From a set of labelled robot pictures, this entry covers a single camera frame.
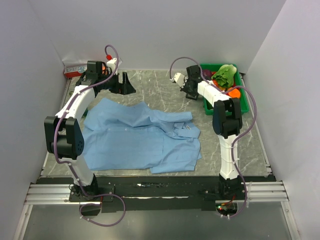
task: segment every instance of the marble tabletop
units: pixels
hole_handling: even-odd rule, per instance
[[[114,102],[132,106],[145,102],[151,109],[164,112],[191,112],[192,122],[201,130],[199,140],[201,143],[202,158],[196,163],[194,171],[170,172],[151,174],[149,169],[111,169],[94,171],[97,176],[218,176],[221,168],[221,152],[218,136],[212,127],[212,116],[205,115],[203,99],[187,99],[177,84],[169,80],[169,72],[166,70],[127,70],[131,84],[136,93],[120,95],[110,93],[108,90],[101,91],[88,109],[92,109],[102,98],[108,98]],[[73,91],[78,78],[73,78],[65,103],[69,100],[70,91]],[[84,127],[83,117],[80,127]],[[251,112],[242,115],[243,127],[241,131],[248,129],[252,122]],[[238,142],[239,167],[245,176],[266,176],[266,162],[262,152],[261,143],[256,128],[254,127],[246,136]],[[69,176],[69,170],[64,164],[57,164],[53,154],[49,154],[42,171],[43,177]]]

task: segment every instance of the white panel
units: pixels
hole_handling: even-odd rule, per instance
[[[320,1],[287,0],[245,75],[272,170],[310,240],[320,236],[319,39]]]
[[[246,72],[285,0],[29,2],[66,66],[106,60],[104,46],[113,44],[122,69],[168,69],[190,56]]]
[[[0,33],[0,239],[10,240],[45,159],[44,119],[57,112],[66,80],[27,1],[0,2]]]

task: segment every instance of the lettuce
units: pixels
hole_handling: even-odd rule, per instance
[[[234,84],[234,75],[237,68],[232,64],[225,64],[211,77],[215,79],[220,87],[230,88]]]

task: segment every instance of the green plastic bin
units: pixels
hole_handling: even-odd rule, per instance
[[[204,63],[204,64],[201,64],[201,67],[203,70],[208,69],[211,72],[217,72],[222,65],[224,65],[224,64]],[[235,64],[233,64],[233,66],[235,66],[237,69],[237,71],[234,75],[235,85],[243,86],[241,78],[240,78],[240,74],[238,72],[238,68]],[[239,89],[239,90],[241,92],[241,97],[240,97],[241,113],[244,114],[244,113],[249,112],[249,105],[248,105],[247,97],[245,95],[245,91],[243,89]],[[203,106],[204,106],[204,112],[206,115],[213,115],[214,114],[214,108],[205,98],[203,98]]]

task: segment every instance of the blue shirt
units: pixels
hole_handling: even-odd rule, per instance
[[[84,121],[83,155],[91,170],[193,171],[201,158],[191,112],[124,106],[103,98]]]

